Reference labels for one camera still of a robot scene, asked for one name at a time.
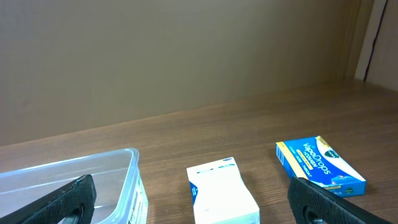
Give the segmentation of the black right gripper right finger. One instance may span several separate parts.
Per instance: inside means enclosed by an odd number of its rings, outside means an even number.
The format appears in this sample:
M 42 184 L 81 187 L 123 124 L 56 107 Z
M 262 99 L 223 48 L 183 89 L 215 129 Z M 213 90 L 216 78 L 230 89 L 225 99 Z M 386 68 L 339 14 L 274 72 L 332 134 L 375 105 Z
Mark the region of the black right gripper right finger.
M 299 224 L 391 224 L 302 177 L 291 178 L 287 198 Z

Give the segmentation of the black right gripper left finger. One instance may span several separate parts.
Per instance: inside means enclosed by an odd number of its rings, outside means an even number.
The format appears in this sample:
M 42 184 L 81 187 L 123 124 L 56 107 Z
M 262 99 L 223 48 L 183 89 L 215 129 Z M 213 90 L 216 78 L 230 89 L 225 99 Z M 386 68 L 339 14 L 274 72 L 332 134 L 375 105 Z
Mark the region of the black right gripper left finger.
M 95 210 L 93 177 L 85 174 L 1 218 L 4 224 L 90 223 Z

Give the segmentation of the blue VapoDrops box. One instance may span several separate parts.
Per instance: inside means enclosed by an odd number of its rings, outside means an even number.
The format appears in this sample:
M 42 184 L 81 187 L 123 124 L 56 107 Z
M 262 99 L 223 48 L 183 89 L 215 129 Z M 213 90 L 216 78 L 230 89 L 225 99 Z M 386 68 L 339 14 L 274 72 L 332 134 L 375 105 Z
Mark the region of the blue VapoDrops box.
M 365 178 L 321 136 L 277 142 L 275 153 L 290 178 L 302 177 L 340 197 L 365 194 Z

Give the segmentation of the white blue medicine box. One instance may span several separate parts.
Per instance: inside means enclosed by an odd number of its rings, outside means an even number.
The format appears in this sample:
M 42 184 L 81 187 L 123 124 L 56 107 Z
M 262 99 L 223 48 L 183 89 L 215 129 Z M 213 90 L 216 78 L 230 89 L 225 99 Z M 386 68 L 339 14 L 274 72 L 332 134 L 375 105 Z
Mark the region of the white blue medicine box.
M 260 222 L 260 211 L 233 157 L 187 168 L 195 223 Z

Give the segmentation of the clear plastic container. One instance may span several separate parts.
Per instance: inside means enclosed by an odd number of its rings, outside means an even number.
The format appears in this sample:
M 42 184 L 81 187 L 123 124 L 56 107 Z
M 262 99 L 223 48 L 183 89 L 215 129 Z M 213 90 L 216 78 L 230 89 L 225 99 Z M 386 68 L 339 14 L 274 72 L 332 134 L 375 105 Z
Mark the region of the clear plastic container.
M 89 174 L 96 189 L 92 223 L 145 224 L 148 199 L 138 161 L 138 150 L 127 148 L 2 173 L 1 216 Z

